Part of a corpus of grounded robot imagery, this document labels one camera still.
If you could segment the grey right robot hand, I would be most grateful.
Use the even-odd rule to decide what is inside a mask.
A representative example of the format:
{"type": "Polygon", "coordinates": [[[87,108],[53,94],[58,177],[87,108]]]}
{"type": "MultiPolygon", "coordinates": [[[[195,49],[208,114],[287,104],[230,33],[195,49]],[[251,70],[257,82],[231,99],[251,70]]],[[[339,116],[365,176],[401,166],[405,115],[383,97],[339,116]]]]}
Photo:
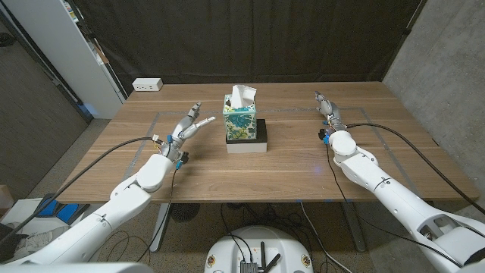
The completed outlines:
{"type": "Polygon", "coordinates": [[[319,103],[317,110],[326,118],[328,124],[336,131],[346,130],[346,125],[342,122],[338,106],[318,91],[315,91],[314,93],[315,98],[319,103]]]}

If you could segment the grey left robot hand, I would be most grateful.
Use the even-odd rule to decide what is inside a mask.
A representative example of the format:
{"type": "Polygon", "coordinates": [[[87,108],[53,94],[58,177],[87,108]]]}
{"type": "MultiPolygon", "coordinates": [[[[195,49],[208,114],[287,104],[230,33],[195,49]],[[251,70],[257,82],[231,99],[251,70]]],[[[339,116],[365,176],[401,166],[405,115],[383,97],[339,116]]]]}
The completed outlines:
{"type": "Polygon", "coordinates": [[[202,103],[197,102],[189,110],[187,116],[182,118],[175,126],[173,132],[167,136],[167,142],[161,146],[161,154],[175,162],[181,157],[180,148],[186,140],[194,137],[201,127],[210,124],[215,117],[209,117],[196,122],[202,103]]]}

